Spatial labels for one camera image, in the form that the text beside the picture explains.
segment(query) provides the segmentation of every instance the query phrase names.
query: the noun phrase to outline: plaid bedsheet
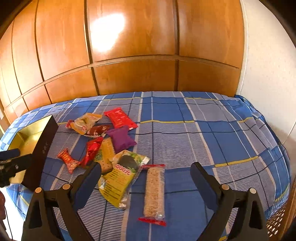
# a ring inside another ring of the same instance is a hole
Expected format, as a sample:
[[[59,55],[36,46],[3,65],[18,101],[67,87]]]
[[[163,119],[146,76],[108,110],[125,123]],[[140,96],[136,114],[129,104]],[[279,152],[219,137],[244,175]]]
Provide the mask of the plaid bedsheet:
[[[57,154],[67,147],[81,160],[89,140],[65,125],[86,112],[102,114],[121,107],[138,124],[129,131],[138,144],[130,150],[165,164],[165,215],[167,226],[138,221],[143,215],[146,172],[130,189],[129,208],[109,204],[96,187],[79,215],[95,240],[196,240],[213,212],[205,206],[190,177],[190,165],[199,161],[220,183],[236,190],[256,188],[266,217],[270,217],[289,195],[289,159],[284,147],[264,117],[243,97],[229,98],[208,92],[134,92],[78,98],[47,105],[17,118],[0,140],[6,150],[15,133],[45,116],[53,115],[59,128],[50,147],[40,186],[58,189],[72,182],[72,175]],[[107,117],[99,124],[110,123]],[[22,185],[8,188],[23,218],[31,192]],[[58,210],[56,216],[66,240],[70,240]],[[221,240],[234,222],[233,210]]]

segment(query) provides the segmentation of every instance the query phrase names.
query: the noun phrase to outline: blue plaid fabric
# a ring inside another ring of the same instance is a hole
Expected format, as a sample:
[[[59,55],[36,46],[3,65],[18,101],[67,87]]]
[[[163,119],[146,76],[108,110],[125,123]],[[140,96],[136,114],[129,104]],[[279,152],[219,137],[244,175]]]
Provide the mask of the blue plaid fabric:
[[[165,164],[165,215],[167,226],[138,221],[143,215],[146,172],[130,189],[128,208],[109,204],[93,190],[79,215],[95,240],[196,240],[213,212],[205,206],[190,177],[190,165],[200,162],[220,183],[246,191],[254,187],[269,218],[289,195],[289,159],[264,117],[243,97],[230,98],[208,92],[134,92],[79,98],[47,105],[17,118],[0,140],[6,150],[21,128],[53,115],[59,128],[43,169],[40,186],[58,189],[72,182],[84,169],[71,175],[57,154],[64,148],[81,160],[89,140],[65,125],[86,112],[102,114],[121,107],[138,124],[129,136],[138,144],[131,151],[146,155],[150,163]],[[110,123],[104,116],[99,124]],[[25,218],[32,193],[11,185],[8,193]],[[70,240],[63,219],[57,220]],[[222,239],[229,234],[237,210],[233,210]]]

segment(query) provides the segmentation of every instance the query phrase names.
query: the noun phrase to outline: brown woven basket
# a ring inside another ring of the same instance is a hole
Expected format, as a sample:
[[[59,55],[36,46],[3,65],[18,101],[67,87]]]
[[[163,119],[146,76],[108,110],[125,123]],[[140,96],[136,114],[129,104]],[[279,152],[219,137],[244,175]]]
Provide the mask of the brown woven basket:
[[[280,241],[296,216],[296,177],[290,195],[283,207],[267,220],[270,241]]]

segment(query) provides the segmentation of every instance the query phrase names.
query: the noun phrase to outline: silver screw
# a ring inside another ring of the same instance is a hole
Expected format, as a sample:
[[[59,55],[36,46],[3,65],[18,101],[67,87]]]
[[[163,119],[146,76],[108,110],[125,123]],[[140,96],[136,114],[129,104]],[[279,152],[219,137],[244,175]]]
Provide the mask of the silver screw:
[[[41,187],[35,189],[35,192],[36,193],[40,193],[41,191],[42,191],[42,188]]]
[[[229,186],[227,184],[222,184],[221,187],[223,190],[229,190]]]
[[[255,188],[250,188],[250,193],[253,193],[253,194],[255,194],[257,191],[256,191],[256,189]]]
[[[70,184],[69,183],[66,183],[63,185],[63,189],[64,190],[68,190],[70,188]]]

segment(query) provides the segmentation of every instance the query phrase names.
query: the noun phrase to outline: white wall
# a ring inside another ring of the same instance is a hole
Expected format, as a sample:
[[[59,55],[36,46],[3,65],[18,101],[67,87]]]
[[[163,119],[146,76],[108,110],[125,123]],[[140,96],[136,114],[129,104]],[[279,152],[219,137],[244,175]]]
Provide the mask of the white wall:
[[[245,50],[237,94],[266,118],[288,150],[296,174],[296,49],[277,18],[259,0],[241,0]]]

